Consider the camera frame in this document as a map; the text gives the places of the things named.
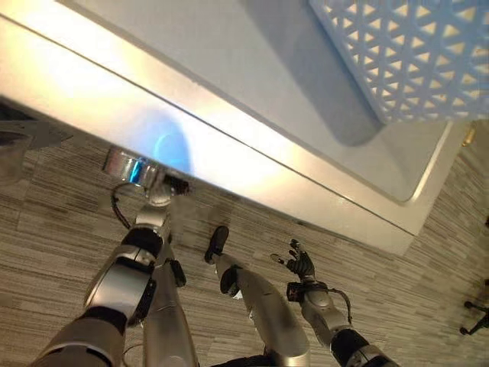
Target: silver robot arm segment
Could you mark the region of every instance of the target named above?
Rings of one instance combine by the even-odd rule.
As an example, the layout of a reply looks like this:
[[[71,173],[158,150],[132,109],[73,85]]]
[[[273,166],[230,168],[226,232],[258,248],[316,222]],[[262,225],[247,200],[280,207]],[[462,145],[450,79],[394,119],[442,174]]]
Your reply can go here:
[[[176,291],[185,284],[185,275],[170,241],[164,241],[162,234],[171,196],[183,193],[186,183],[120,148],[108,153],[104,171],[143,186],[147,204],[95,276],[83,315],[66,325],[32,366],[117,367],[124,352],[126,327],[145,320],[146,366],[197,367]]]
[[[286,260],[272,254],[271,258],[286,266],[296,274],[300,282],[287,285],[287,299],[299,302],[303,317],[311,325],[318,341],[328,348],[342,367],[394,367],[397,366],[376,346],[372,346],[351,325],[350,304],[346,295],[336,289],[329,289],[325,283],[316,280],[314,264],[301,244],[293,239]],[[341,294],[348,306],[348,317],[339,311],[330,292]]]

